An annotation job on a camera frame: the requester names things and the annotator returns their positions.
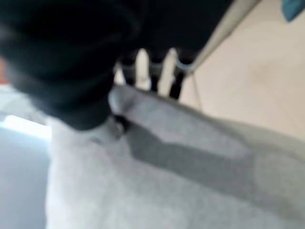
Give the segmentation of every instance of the black fabric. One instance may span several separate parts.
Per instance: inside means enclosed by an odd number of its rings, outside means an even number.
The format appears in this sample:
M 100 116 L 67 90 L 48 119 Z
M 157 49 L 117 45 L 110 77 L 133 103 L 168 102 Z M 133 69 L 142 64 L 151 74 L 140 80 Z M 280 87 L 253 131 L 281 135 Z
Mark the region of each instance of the black fabric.
M 232 0 L 1 0 L 7 78 L 76 129 L 110 113 L 118 58 L 134 49 L 201 49 Z

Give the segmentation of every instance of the beige floor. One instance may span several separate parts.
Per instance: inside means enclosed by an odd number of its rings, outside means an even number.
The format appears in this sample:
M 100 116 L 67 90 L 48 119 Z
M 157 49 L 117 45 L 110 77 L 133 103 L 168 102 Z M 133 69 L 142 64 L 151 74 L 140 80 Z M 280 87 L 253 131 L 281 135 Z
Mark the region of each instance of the beige floor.
M 305 139 L 305 12 L 287 23 L 264 0 L 184 85 L 206 114 Z

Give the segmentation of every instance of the white light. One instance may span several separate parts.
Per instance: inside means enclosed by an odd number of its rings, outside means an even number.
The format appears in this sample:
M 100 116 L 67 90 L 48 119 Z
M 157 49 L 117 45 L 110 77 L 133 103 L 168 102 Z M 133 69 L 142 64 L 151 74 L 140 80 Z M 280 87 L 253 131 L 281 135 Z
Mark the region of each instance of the white light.
M 3 126 L 7 129 L 25 133 L 48 141 L 52 139 L 52 130 L 50 127 L 19 118 L 17 116 L 7 116 L 3 121 Z

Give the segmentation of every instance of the gray surface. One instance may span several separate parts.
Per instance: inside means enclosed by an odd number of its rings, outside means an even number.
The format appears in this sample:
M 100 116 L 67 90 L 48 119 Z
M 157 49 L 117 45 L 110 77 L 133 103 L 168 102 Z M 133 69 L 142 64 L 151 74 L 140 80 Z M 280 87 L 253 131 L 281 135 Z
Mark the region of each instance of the gray surface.
M 112 145 L 51 120 L 51 229 L 305 227 L 303 142 L 129 87 L 111 104 L 130 121 Z
M 49 158 L 47 143 L 1 126 L 0 228 L 45 227 L 45 196 Z

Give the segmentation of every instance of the teal object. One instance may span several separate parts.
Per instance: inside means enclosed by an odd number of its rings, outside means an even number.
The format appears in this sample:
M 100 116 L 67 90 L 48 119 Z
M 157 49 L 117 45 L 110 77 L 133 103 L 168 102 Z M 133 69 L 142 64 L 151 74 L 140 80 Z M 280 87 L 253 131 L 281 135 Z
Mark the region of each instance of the teal object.
M 282 11 L 287 21 L 292 21 L 303 9 L 305 0 L 283 0 Z

